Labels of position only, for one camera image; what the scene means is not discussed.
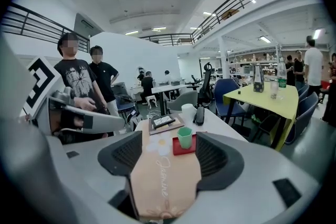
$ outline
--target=yellow table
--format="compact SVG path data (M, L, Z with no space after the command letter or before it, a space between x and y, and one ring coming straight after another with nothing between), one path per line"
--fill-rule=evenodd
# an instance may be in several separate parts
M280 120L272 129L270 137L271 147L279 151L295 121L299 96L298 91L294 86L287 85L285 89L282 89L283 93L281 93L281 95L283 95L283 99L271 99L270 85L271 82L265 82L264 91L261 93L253 91L253 85L251 84L225 94L223 96L224 103L228 103L228 100L230 99L230 106L225 122L228 123L230 120L235 100L267 109L278 114Z

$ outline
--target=yellow tablecloth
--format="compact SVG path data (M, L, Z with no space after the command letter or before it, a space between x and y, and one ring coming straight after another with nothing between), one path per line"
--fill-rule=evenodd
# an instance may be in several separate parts
M283 99L271 99L270 85L270 82L265 82L264 91L260 93L253 91L253 85L251 84L249 86L225 94L223 99L224 103L228 103L227 98L233 98L235 100L257 106L259 108L267 109L286 118L287 120L285 127L283 128L283 133L278 145L275 148L277 151L279 151L284 144L290 129L293 126L297 113L299 96L298 91L294 86L287 85L285 89L281 89L281 95L283 95ZM275 137L276 129L277 125L274 126L271 131L271 142Z

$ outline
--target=white stool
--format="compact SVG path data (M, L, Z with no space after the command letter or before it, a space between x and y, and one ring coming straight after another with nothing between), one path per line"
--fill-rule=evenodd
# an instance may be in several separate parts
M148 103L149 108L150 109L152 108L151 103L150 103L151 100L153 101L153 103L155 104L155 106L158 107L158 104L156 103L156 97L154 95L150 95L150 96L146 97L146 101Z

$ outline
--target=black polo shirt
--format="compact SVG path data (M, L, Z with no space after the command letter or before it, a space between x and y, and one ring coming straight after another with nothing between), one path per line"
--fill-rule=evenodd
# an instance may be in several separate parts
M108 103L115 100L116 98L111 89L111 76L116 76L118 71L106 62L100 62L99 64L92 62L89 66L97 76L96 82L105 101Z

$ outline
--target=hand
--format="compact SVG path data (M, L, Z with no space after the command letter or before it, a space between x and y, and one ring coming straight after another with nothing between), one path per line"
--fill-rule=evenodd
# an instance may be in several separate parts
M85 97L85 98L75 97L74 101L75 101L75 106L78 108L88 110L88 111L93 111L97 109L95 106L94 100L89 97Z
M105 99L101 100L101 102L102 102L102 104L103 104L103 107L104 107L105 109L107 109L107 103L106 103Z

